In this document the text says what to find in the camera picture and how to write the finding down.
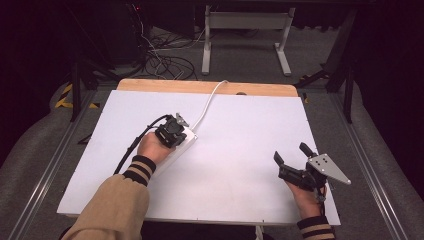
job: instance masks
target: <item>metal rail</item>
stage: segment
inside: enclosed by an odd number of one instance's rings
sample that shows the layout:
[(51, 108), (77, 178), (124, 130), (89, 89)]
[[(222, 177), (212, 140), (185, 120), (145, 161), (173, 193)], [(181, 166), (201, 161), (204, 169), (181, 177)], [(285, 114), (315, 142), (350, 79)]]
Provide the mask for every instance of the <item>metal rail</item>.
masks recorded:
[(15, 227), (10, 233), (8, 238), (9, 240), (19, 240), (23, 239), (25, 236), (25, 233), (30, 227), (35, 214), (40, 208), (44, 197), (46, 196), (50, 185), (52, 184), (53, 179), (59, 170), (66, 151), (68, 150), (69, 142), (72, 139), (82, 117), (84, 116), (85, 111), (88, 109), (88, 106), (90, 105), (94, 95), (95, 91), (88, 91), (87, 95), (84, 97), (81, 113), (78, 115), (74, 122), (69, 123), (68, 128), (66, 129), (66, 132), (59, 143), (59, 146), (56, 148), (56, 151), (53, 154), (49, 164), (47, 165), (46, 170), (40, 178), (40, 181), (35, 186), (34, 191), (28, 200), (28, 203), (26, 204), (21, 216), (15, 224)]
[(350, 137), (352, 145), (355, 149), (355, 155), (356, 159), (358, 160), (358, 164), (362, 170), (365, 180), (368, 183), (368, 186), (371, 189), (371, 193), (374, 196), (374, 199), (377, 203), (378, 208), (380, 209), (381, 215), (383, 216), (384, 221), (386, 222), (387, 228), (389, 229), (392, 238), (402, 240), (408, 239), (405, 230), (403, 229), (402, 224), (400, 223), (392, 207), (392, 204), (390, 203), (389, 198), (387, 197), (386, 191), (381, 185), (380, 180), (378, 179), (378, 176), (375, 173), (374, 168), (372, 167), (370, 159), (368, 158), (364, 148), (362, 147), (362, 144), (358, 138), (358, 135), (356, 134), (354, 126), (352, 124), (349, 124), (344, 117), (341, 100), (339, 99), (337, 94), (329, 95), (331, 102), (336, 108), (337, 113), (341, 121), (343, 122), (344, 128)]

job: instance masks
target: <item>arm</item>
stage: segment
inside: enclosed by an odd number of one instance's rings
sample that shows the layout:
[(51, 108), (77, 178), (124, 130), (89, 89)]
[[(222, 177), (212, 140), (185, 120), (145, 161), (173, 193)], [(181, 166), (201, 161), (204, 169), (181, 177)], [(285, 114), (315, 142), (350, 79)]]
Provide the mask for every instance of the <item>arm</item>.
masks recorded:
[(293, 193), (302, 220), (297, 223), (304, 239), (336, 239), (327, 218), (321, 216), (314, 193), (286, 182)]
[(154, 133), (144, 136), (130, 167), (102, 183), (63, 239), (140, 239), (149, 205), (147, 184), (156, 164), (172, 150)]

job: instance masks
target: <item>hand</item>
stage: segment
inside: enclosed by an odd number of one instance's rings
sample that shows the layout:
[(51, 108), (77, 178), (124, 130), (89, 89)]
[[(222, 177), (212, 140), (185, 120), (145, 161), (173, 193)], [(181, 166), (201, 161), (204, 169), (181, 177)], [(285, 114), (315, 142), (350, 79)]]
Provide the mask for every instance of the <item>hand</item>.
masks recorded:
[(155, 133), (149, 132), (141, 139), (137, 154), (149, 158), (157, 165), (174, 150), (175, 148), (168, 148), (163, 145)]
[(289, 182), (286, 182), (286, 184), (293, 193), (294, 200), (296, 201), (297, 208), (299, 209), (300, 217), (302, 219), (321, 216), (321, 208), (318, 200), (315, 198), (314, 192), (303, 190)]

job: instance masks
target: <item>metal frame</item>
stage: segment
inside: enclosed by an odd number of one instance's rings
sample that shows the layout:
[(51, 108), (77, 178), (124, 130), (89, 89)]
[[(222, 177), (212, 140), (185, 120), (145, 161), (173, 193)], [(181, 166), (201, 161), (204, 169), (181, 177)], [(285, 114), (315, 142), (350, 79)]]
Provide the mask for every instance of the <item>metal frame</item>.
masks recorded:
[(56, 148), (56, 151), (52, 156), (49, 165), (46, 167), (43, 176), (35, 186), (35, 189), (32, 192), (32, 195), (28, 200), (25, 209), (22, 211), (22, 214), (15, 224), (15, 227), (10, 233), (8, 239), (17, 240), (23, 239), (25, 237), (25, 233), (29, 229), (38, 209), (41, 207), (41, 203), (43, 202), (50, 188), (50, 185), (53, 182), (54, 176), (56, 175), (63, 159), (65, 158), (66, 151), (69, 148), (69, 142), (74, 136), (75, 131), (78, 128), (78, 125), (83, 118), (85, 111), (88, 109), (88, 106), (90, 105), (94, 95), (95, 91), (88, 91), (87, 95), (85, 95), (82, 103), (81, 114), (75, 118), (75, 121), (69, 123), (68, 128), (66, 129), (66, 132), (59, 143), (59, 146)]
[(202, 74), (208, 75), (212, 44), (210, 29), (283, 29), (281, 42), (275, 43), (275, 50), (280, 60), (285, 76), (291, 75), (291, 70), (284, 53), (284, 47), (293, 21), (295, 8), (288, 13), (242, 13), (242, 12), (211, 12), (210, 6), (205, 10), (205, 46), (203, 48)]
[(374, 196), (374, 200), (377, 203), (378, 208), (380, 209), (381, 215), (384, 218), (387, 228), (390, 231), (393, 239), (408, 239), (408, 236), (405, 230), (402, 227), (400, 220), (398, 219), (396, 212), (390, 203), (389, 197), (381, 184), (380, 180), (372, 164), (370, 159), (368, 158), (361, 141), (359, 140), (358, 135), (356, 134), (355, 128), (352, 124), (349, 124), (345, 119), (344, 111), (342, 109), (342, 103), (335, 93), (331, 93), (330, 99), (335, 107), (340, 120), (343, 122), (343, 126), (349, 135), (349, 138), (352, 142), (353, 150), (356, 155), (356, 159), (359, 167), (361, 168), (362, 174), (364, 175), (365, 180), (370, 187), (371, 193)]

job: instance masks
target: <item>person's left hand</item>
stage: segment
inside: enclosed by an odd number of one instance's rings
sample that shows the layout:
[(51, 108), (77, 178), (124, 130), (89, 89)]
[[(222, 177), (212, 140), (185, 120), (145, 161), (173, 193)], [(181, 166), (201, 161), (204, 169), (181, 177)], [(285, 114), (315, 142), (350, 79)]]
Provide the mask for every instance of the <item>person's left hand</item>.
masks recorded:
[(141, 139), (137, 154), (145, 156), (154, 163), (159, 164), (174, 150), (175, 148), (168, 148), (163, 145), (154, 132), (149, 132)]

